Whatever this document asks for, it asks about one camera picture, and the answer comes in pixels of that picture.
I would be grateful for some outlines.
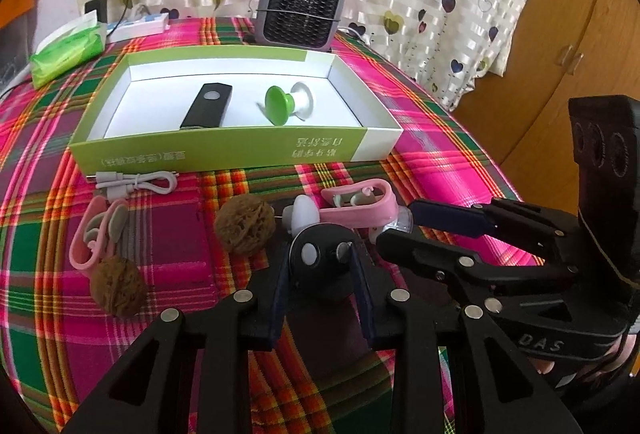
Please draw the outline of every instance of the white suction cup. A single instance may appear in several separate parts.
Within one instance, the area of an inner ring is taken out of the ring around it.
[[[285,212],[282,212],[282,222],[286,224]],[[320,211],[315,202],[308,195],[299,195],[293,202],[291,211],[290,226],[287,229],[293,237],[296,237],[302,230],[313,224],[320,222]]]
[[[287,230],[289,233],[291,232],[292,217],[293,217],[293,205],[285,207],[285,209],[282,210],[282,226],[284,226],[284,229]]]
[[[299,81],[291,87],[291,96],[296,104],[293,114],[298,116],[302,121],[311,118],[316,104],[316,97],[309,86],[303,81]]]

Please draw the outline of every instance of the clear plastic part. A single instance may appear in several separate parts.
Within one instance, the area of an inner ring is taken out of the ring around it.
[[[369,228],[369,241],[371,242],[371,244],[376,244],[378,236],[386,229],[396,229],[399,231],[404,231],[406,233],[411,233],[414,229],[414,217],[412,213],[408,208],[399,207],[398,218],[395,221],[385,226]]]

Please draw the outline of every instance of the black heater grille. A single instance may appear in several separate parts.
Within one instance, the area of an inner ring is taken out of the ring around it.
[[[339,0],[269,0],[264,36],[270,42],[321,48],[329,39],[338,2]]]

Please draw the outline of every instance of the wardrobe handle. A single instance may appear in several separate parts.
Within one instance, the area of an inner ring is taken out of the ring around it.
[[[562,48],[562,51],[560,51],[560,54],[558,54],[558,57],[556,58],[556,65],[564,67],[566,59],[569,58],[569,55],[573,50],[574,46],[572,46],[571,44],[569,44],[568,46],[564,46],[564,48]]]
[[[580,62],[582,61],[583,58],[584,58],[583,52],[579,52],[578,54],[576,54],[574,56],[574,59],[571,62],[571,65],[569,66],[569,70],[567,71],[567,73],[573,76],[575,74],[575,70],[578,68],[578,65],[580,65]]]

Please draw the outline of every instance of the white cable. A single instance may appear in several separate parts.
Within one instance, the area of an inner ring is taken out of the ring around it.
[[[116,199],[126,199],[134,190],[147,189],[156,194],[170,194],[178,186],[178,174],[159,171],[150,174],[121,174],[120,172],[96,172],[95,187],[107,189],[107,199],[110,202]],[[168,187],[159,187],[151,181],[164,179],[169,183]]]
[[[616,276],[620,280],[622,280],[622,282],[631,286],[633,289],[640,289],[640,284],[638,284],[638,282],[635,282],[625,277],[622,273],[620,273],[620,270],[618,269],[618,267],[615,264],[613,264],[613,261],[609,258],[609,255],[607,255],[606,252],[603,250],[600,243],[598,242],[598,239],[596,239],[596,236],[591,231],[589,224],[587,224],[587,221],[584,219],[584,216],[582,215],[582,211],[580,210],[580,207],[578,207],[578,217],[580,217],[580,220],[584,224],[585,229],[587,230],[588,234],[591,236],[591,240],[593,240],[593,244],[596,245],[596,248],[598,249],[600,254],[604,257],[604,260],[606,260],[609,263],[609,266],[611,266],[611,269],[614,271]]]
[[[360,33],[358,33],[355,29],[349,28],[346,26],[339,26],[338,31],[341,31],[343,33],[349,33],[351,36],[354,36],[357,40],[361,41],[364,45],[366,45],[367,48],[369,49],[371,48],[371,39],[369,35],[367,35],[367,33],[364,33],[364,35],[360,35]]]

